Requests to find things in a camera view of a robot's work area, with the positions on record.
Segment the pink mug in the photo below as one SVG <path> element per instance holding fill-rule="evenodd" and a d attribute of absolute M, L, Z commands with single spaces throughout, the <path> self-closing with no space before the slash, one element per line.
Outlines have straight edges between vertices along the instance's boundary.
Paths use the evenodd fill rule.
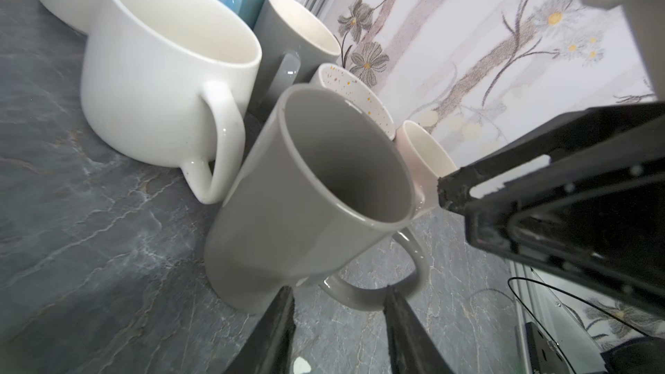
<path fill-rule="evenodd" d="M 405 121 L 398 128 L 394 143 L 414 183 L 414 218 L 419 218 L 439 206 L 438 179 L 457 171 L 458 167 L 448 152 L 414 121 Z"/>

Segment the cream speckled mug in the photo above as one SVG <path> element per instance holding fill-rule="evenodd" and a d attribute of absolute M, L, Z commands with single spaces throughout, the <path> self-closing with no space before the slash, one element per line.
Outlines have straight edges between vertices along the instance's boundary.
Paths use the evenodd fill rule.
<path fill-rule="evenodd" d="M 323 63 L 309 83 L 345 97 L 373 119 L 390 140 L 395 139 L 396 126 L 389 111 L 379 97 L 350 71 L 336 64 Z"/>

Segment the tall grey mug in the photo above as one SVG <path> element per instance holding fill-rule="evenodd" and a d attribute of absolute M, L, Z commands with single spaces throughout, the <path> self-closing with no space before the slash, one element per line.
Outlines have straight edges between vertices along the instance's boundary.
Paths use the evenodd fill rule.
<path fill-rule="evenodd" d="M 348 263 L 386 238 L 423 290 L 429 260 L 410 230 L 414 183 L 395 145 L 349 100 L 309 84 L 280 97 L 223 202 L 204 247 L 212 289 L 238 311 L 262 313 L 283 287 L 317 285 L 349 308 L 377 311 L 385 288 L 341 279 Z"/>

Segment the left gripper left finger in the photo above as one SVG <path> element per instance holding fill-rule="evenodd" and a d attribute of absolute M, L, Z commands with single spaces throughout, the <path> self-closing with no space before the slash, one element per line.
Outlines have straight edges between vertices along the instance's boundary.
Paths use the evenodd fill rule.
<path fill-rule="evenodd" d="M 291 287 L 282 287 L 224 374 L 289 373 L 296 330 Z"/>

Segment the small grey mug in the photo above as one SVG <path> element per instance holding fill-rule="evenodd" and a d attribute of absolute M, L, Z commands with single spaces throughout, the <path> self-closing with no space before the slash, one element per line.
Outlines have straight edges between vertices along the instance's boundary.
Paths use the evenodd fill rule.
<path fill-rule="evenodd" d="M 254 33 L 263 58 L 249 112 L 260 121 L 268 119 L 287 88 L 309 82 L 321 64 L 341 55 L 334 34 L 295 0 L 265 0 Z"/>

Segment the small cream white mug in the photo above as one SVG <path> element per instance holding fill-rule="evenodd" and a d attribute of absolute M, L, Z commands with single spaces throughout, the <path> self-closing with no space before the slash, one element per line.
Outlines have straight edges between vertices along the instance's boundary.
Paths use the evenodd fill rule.
<path fill-rule="evenodd" d="M 81 74 L 94 132 L 138 161 L 178 168 L 202 204 L 225 199 L 263 52 L 218 0 L 98 0 Z"/>

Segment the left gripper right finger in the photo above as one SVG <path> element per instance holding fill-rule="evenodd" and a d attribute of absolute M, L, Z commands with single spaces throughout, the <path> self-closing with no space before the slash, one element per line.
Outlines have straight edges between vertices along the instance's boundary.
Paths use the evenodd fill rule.
<path fill-rule="evenodd" d="M 384 319 L 392 373 L 454 373 L 405 297 L 394 286 L 386 290 Z"/>

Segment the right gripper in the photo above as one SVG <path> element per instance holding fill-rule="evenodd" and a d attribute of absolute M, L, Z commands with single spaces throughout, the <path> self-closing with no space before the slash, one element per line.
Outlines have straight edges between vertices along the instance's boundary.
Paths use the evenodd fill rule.
<path fill-rule="evenodd" d="M 664 314 L 664 105 L 561 114 L 442 178 L 475 247 Z"/>

